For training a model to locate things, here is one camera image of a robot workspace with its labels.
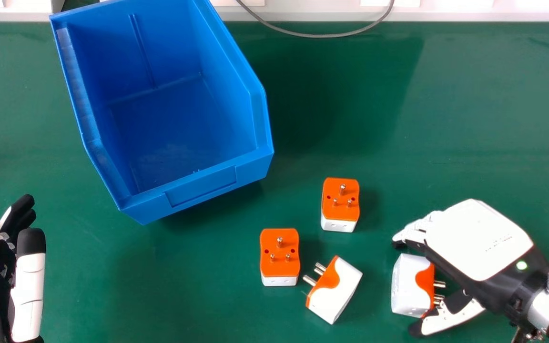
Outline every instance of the gray cable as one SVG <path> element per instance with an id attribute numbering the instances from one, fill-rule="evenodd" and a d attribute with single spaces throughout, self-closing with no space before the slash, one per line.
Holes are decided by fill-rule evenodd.
<path id="1" fill-rule="evenodd" d="M 242 2 L 242 0 L 236 0 L 236 2 L 238 2 L 238 4 L 242 8 L 244 8 L 244 10 L 247 11 L 247 13 L 249 13 L 251 15 L 251 17 L 255 18 L 257 21 L 261 22 L 262 24 L 264 24 L 268 28 L 271 28 L 271 29 L 273 29 L 275 31 L 278 31 L 278 32 L 281 32 L 281 33 L 285 33 L 286 35 L 292 35 L 292 36 L 303 37 L 303 38 L 341 38 L 341 37 L 349 37 L 349 36 L 352 36 L 352 35 L 357 35 L 358 33 L 368 31 L 369 29 L 371 29 L 374 26 L 378 25 L 380 22 L 385 20 L 385 18 L 387 18 L 387 16 L 391 13 L 391 10 L 393 9 L 393 4 L 394 4 L 395 0 L 389 0 L 389 4 L 387 6 L 387 10 L 385 11 L 385 13 L 383 13 L 383 15 L 381 15 L 381 17 L 378 18 L 375 22 L 373 22 L 373 23 L 371 23 L 367 26 L 364 26 L 363 28 L 353 30 L 353 31 L 349 31 L 349 32 L 327 33 L 327 34 L 323 34 L 323 35 L 315 35 L 315 34 L 312 34 L 312 33 L 301 33 L 301 32 L 294 32 L 294 31 L 290 31 L 290 30 L 281 29 L 277 26 L 274 26 L 274 25 L 270 24 L 269 22 L 265 21 L 264 19 L 262 19 L 262 17 L 257 15 L 257 13 L 255 13 L 254 11 L 252 11 L 252 9 L 250 9 L 247 5 L 245 5 Z"/>

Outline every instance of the green light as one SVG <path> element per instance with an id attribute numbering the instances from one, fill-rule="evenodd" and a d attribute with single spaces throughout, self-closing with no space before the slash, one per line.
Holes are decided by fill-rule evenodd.
<path id="1" fill-rule="evenodd" d="M 525 269 L 527 269 L 529 267 L 529 265 L 523 261 L 523 260 L 520 260 L 516 263 L 516 268 L 519 270 L 519 271 L 524 271 Z"/>

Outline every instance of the blue plastic bin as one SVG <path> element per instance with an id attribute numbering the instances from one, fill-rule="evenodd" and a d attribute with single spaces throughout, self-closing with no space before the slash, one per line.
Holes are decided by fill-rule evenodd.
<path id="1" fill-rule="evenodd" d="M 147 224 L 266 176 L 266 95 L 209 0 L 110 0 L 50 18 L 82 141 Z"/>

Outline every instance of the robotic hand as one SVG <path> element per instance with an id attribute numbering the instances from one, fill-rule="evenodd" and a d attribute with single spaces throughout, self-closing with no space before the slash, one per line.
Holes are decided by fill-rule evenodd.
<path id="1" fill-rule="evenodd" d="M 30 228 L 35 201 L 24 195 L 0 220 L 0 343 L 43 343 L 46 237 Z"/>
<path id="2" fill-rule="evenodd" d="M 476 317 L 503 313 L 517 327 L 512 343 L 549 337 L 549 263 L 527 233 L 495 209 L 465 200 L 395 234 L 393 246 L 425 254 L 462 289 L 408 330 L 423 337 Z"/>

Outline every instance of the green table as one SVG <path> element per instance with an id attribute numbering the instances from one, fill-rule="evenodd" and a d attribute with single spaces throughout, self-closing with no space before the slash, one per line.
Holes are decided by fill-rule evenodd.
<path id="1" fill-rule="evenodd" d="M 270 173 L 144 227 L 118 212 L 83 150 L 50 27 L 0 24 L 0 215 L 25 192 L 37 200 L 48 343 L 414 342 L 413 319 L 390 312 L 390 238 L 470 197 L 549 257 L 549 24 L 396 22 L 341 40 L 229 26 L 268 94 Z M 353 234 L 320 228 L 327 176 L 361 182 Z M 333 326 L 305 308 L 307 284 L 260 282 L 259 233 L 289 226 L 305 271 L 339 254 L 364 272 Z M 485 314 L 425 341 L 512 333 Z"/>

